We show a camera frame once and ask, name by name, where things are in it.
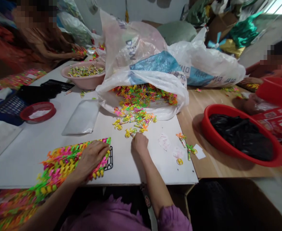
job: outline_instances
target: red plastic basket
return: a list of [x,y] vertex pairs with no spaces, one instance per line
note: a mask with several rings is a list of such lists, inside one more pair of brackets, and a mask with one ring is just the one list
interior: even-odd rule
[[[262,161],[254,159],[245,153],[239,151],[232,145],[230,145],[224,138],[222,138],[219,133],[215,130],[215,128],[212,126],[209,117],[212,114],[222,114],[227,116],[236,117],[239,116],[243,119],[249,118],[250,122],[254,123],[258,128],[261,134],[263,134],[265,137],[269,138],[270,141],[273,144],[274,149],[274,158],[272,161]],[[204,110],[204,118],[202,120],[202,131],[205,136],[205,138],[218,150],[222,151],[223,153],[238,157],[238,158],[244,158],[247,159],[255,164],[266,166],[266,167],[278,167],[282,165],[282,146],[276,139],[274,135],[272,135],[263,125],[258,123],[255,119],[253,119],[251,116],[247,115],[246,113],[237,110],[236,108],[222,105],[222,104],[212,104],[207,106],[207,108]]]
[[264,78],[264,83],[259,86],[256,95],[269,103],[282,107],[282,78]]
[[[35,118],[35,119],[29,118],[29,116],[32,115],[34,112],[45,111],[45,110],[51,110],[51,111],[49,111],[47,114],[45,114],[41,117]],[[31,106],[26,107],[20,113],[20,117],[23,120],[30,120],[30,121],[34,121],[34,122],[43,122],[43,121],[50,119],[52,116],[54,116],[56,112],[57,112],[57,110],[55,109],[55,107],[52,103],[40,102],[40,103],[32,104]]]

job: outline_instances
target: purple sleeve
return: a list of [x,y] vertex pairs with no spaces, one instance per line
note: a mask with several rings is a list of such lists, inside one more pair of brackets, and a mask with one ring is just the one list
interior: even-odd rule
[[192,231],[188,218],[175,205],[161,209],[157,224],[160,231]]

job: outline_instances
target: purple shirt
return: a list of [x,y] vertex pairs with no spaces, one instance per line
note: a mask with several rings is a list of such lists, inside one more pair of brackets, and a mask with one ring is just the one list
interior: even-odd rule
[[[90,203],[78,217],[68,217],[61,231],[86,230],[146,230],[142,216],[130,212],[131,204],[121,202],[121,197],[114,199],[110,196],[105,202]],[[179,208],[172,205],[161,209],[157,220],[158,229],[166,231],[192,231],[191,223]]]

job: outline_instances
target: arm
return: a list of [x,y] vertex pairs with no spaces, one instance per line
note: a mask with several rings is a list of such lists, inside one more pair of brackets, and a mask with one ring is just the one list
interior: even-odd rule
[[64,54],[55,54],[52,52],[47,51],[45,45],[43,44],[36,44],[35,45],[38,51],[41,53],[42,56],[44,56],[47,59],[70,59],[70,58],[75,58],[75,59],[82,59],[83,56],[74,52],[70,53],[64,53]]
[[137,133],[133,139],[133,146],[140,155],[144,171],[146,174],[146,182],[153,209],[156,218],[159,217],[163,207],[174,205],[170,193],[159,174],[155,164],[147,149],[148,139],[141,133]]
[[20,231],[53,230],[77,187],[97,167],[109,150],[109,145],[101,141],[92,142],[82,153],[77,168],[63,184],[25,223]]
[[64,38],[64,36],[63,36],[61,30],[60,30],[58,27],[56,27],[55,30],[56,30],[56,32],[57,32],[57,34],[58,34],[60,40],[63,42],[63,44],[65,44],[65,46],[69,47],[69,49],[81,50],[81,47],[80,47],[80,46],[78,46],[78,45],[76,45],[76,44],[73,44],[73,43],[69,43],[69,42]]
[[148,139],[137,133],[132,141],[138,152],[146,174],[147,188],[152,201],[158,230],[164,231],[192,231],[191,223],[172,201],[166,184],[159,174],[147,149]]

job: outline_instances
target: window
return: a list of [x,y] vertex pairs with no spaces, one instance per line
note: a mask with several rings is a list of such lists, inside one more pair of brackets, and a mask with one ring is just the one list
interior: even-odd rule
[[265,0],[262,6],[265,14],[282,14],[282,0]]

